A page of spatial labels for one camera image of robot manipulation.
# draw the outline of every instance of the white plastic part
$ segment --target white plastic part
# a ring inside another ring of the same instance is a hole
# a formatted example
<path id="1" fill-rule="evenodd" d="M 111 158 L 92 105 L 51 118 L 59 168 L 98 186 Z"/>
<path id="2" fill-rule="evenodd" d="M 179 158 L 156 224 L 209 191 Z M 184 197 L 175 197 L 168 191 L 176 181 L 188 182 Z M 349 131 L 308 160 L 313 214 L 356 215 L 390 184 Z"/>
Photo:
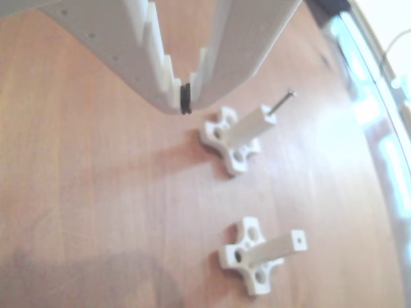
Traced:
<path id="1" fill-rule="evenodd" d="M 180 112 L 181 81 L 164 54 L 157 11 L 147 0 L 62 0 L 43 10 L 145 100 Z"/>
<path id="2" fill-rule="evenodd" d="M 42 6 L 121 79 L 167 114 L 180 112 L 181 81 L 164 54 L 147 0 L 1 0 L 0 15 Z M 217 1 L 208 48 L 190 75 L 191 108 L 207 107 L 251 78 L 301 0 Z"/>
<path id="3" fill-rule="evenodd" d="M 222 107 L 218 113 L 218 122 L 206 121 L 201 127 L 201 142 L 221 154 L 230 175 L 247 172 L 247 157 L 260 152 L 256 137 L 277 122 L 275 114 L 268 115 L 270 110 L 271 107 L 262 105 L 238 121 L 233 109 Z"/>
<path id="4" fill-rule="evenodd" d="M 0 0 L 0 17 L 55 2 L 59 0 Z"/>
<path id="5" fill-rule="evenodd" d="M 254 76 L 301 0 L 223 0 L 190 76 L 191 105 L 204 108 Z"/>
<path id="6" fill-rule="evenodd" d="M 254 217 L 243 218 L 237 229 L 237 243 L 221 248 L 218 256 L 223 269 L 236 270 L 242 275 L 249 295 L 271 292 L 271 269 L 283 264 L 287 255 L 308 249 L 303 230 L 292 230 L 266 241 Z"/>

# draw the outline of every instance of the cross-shaped bracket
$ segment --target cross-shaped bracket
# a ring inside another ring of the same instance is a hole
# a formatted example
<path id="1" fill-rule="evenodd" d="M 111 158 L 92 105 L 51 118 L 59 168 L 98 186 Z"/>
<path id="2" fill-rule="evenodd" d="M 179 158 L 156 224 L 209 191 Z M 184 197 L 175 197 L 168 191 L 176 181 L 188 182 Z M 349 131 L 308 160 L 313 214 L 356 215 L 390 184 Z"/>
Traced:
<path id="1" fill-rule="evenodd" d="M 277 120 L 271 107 L 260 106 L 240 121 L 235 110 L 222 107 L 217 122 L 206 121 L 200 129 L 201 143 L 216 149 L 223 157 L 227 172 L 247 172 L 247 158 L 261 151 L 257 136 L 273 127 Z"/>
<path id="2" fill-rule="evenodd" d="M 223 269 L 236 270 L 243 276 L 249 295 L 269 293 L 271 269 L 283 264 L 287 255 L 307 250 L 303 230 L 266 241 L 254 217 L 243 218 L 237 229 L 237 243 L 222 247 L 218 256 Z"/>

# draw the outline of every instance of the white rectangular post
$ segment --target white rectangular post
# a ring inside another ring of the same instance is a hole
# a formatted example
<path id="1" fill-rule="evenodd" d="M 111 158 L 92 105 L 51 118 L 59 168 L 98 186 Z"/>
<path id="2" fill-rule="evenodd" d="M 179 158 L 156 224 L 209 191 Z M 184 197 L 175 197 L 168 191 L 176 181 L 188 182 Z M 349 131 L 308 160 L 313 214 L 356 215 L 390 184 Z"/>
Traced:
<path id="1" fill-rule="evenodd" d="M 245 262 L 257 265 L 305 250 L 307 242 L 304 231 L 292 230 L 281 237 L 252 247 L 243 253 L 243 258 Z"/>
<path id="2" fill-rule="evenodd" d="M 274 114 L 268 114 L 270 110 L 262 105 L 227 130 L 228 146 L 239 148 L 273 127 L 277 121 Z"/>

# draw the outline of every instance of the wooden surface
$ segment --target wooden surface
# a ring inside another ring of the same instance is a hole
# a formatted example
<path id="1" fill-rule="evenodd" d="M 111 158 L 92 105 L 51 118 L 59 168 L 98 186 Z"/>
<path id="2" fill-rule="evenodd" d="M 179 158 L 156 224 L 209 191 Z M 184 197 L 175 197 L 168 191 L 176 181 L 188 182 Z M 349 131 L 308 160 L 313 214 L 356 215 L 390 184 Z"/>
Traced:
<path id="1" fill-rule="evenodd" d="M 213 3 L 156 1 L 187 80 Z M 402 307 L 392 234 L 363 133 L 304 4 L 257 75 L 213 108 L 158 113 L 40 12 L 0 21 L 0 307 Z M 229 178 L 197 128 L 298 98 Z M 309 250 L 249 298 L 216 249 L 259 218 Z"/>

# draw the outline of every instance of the round hole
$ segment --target round hole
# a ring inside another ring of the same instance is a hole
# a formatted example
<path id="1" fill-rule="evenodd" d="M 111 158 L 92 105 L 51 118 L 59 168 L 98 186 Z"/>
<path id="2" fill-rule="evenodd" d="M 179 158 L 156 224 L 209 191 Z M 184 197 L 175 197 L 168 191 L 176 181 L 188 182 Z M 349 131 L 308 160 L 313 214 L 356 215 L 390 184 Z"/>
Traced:
<path id="1" fill-rule="evenodd" d="M 227 117 L 225 117 L 225 120 L 227 121 L 227 123 L 229 123 L 230 125 L 233 125 L 235 123 L 234 118 L 231 115 L 228 115 Z"/>
<path id="2" fill-rule="evenodd" d="M 239 151 L 235 151 L 234 154 L 233 154 L 233 157 L 237 162 L 243 162 L 244 161 L 244 157 L 241 154 L 241 152 L 239 152 Z"/>
<path id="3" fill-rule="evenodd" d="M 236 258 L 236 261 L 238 262 L 238 263 L 240 263 L 241 262 L 241 260 L 242 260 L 242 256 L 241 256 L 241 252 L 239 251 L 239 250 L 236 250 L 236 252 L 234 252 L 234 256 L 235 256 L 235 258 Z"/>
<path id="4" fill-rule="evenodd" d="M 221 139 L 221 129 L 215 128 L 213 133 L 214 137 L 216 137 L 217 139 Z"/>
<path id="5" fill-rule="evenodd" d="M 247 234 L 249 235 L 249 237 L 254 241 L 258 241 L 258 231 L 256 228 L 251 227 L 247 230 Z"/>
<path id="6" fill-rule="evenodd" d="M 254 276 L 259 284 L 265 284 L 267 281 L 267 277 L 262 269 L 257 270 Z"/>

